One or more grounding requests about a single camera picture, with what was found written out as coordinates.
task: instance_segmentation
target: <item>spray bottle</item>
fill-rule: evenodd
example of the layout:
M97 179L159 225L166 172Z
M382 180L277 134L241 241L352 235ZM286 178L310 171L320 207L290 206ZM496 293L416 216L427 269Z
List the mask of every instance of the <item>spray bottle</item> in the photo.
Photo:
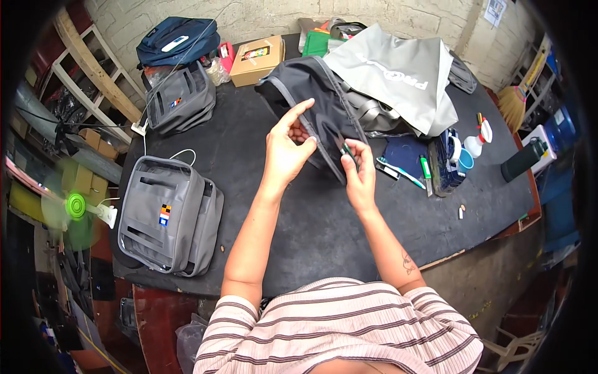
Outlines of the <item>spray bottle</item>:
M482 153L482 145L492 142L492 129L486 118L482 118L478 126L480 134L478 136L468 136L463 142L463 146L471 153L471 157L478 158Z

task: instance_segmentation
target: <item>white box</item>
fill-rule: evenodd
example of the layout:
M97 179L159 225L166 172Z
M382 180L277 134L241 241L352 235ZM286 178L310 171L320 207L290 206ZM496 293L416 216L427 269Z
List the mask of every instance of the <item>white box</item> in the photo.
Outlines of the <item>white box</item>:
M546 135L544 126L539 124L531 133L529 133L529 135L525 137L524 140L521 141L521 143L525 147L532 138L540 138L541 141L545 142L548 145L548 149L546 150L546 152L544 152L540 161L536 162L532 166L532 173L535 175L540 171L546 169L548 165L555 161L557 159L557 155L553 151L553 148L551 147L550 142L548 141L548 136Z

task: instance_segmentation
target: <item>tattoo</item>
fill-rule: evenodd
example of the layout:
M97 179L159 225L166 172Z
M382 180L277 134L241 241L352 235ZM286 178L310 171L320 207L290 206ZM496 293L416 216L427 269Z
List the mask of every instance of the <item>tattoo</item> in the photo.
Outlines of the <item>tattoo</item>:
M413 260L407 254L406 250L403 250L403 267L407 270L407 275L410 275L412 271L415 270L415 265L413 264Z

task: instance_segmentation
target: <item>broom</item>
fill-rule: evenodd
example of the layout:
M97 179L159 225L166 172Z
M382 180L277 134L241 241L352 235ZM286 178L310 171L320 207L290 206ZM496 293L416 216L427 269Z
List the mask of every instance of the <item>broom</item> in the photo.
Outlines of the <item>broom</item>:
M525 116L525 103L527 100L527 90L530 84L539 77L540 66L546 62L546 50L543 48L541 52L534 59L533 69L531 74L526 74L527 79L521 81L523 86L511 86L502 89L498 93L498 109L501 112L511 133L516 133L523 123Z

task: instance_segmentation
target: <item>toothbrush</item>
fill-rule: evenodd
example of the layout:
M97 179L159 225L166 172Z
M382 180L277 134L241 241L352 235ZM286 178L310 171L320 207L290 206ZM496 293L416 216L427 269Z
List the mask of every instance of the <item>toothbrush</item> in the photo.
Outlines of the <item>toothbrush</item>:
M395 170L401 174L403 174L405 177L407 177L407 179L409 179L411 182L414 182L418 187L423 188L424 190L426 189L426 187L424 187L424 185L418 181L417 179L413 178L411 175L409 175L409 173L407 173L405 170L397 167L397 166L392 166L391 164L388 163L388 161L384 158L384 157L378 157L376 159L379 163L381 163L382 165L391 168L392 170Z

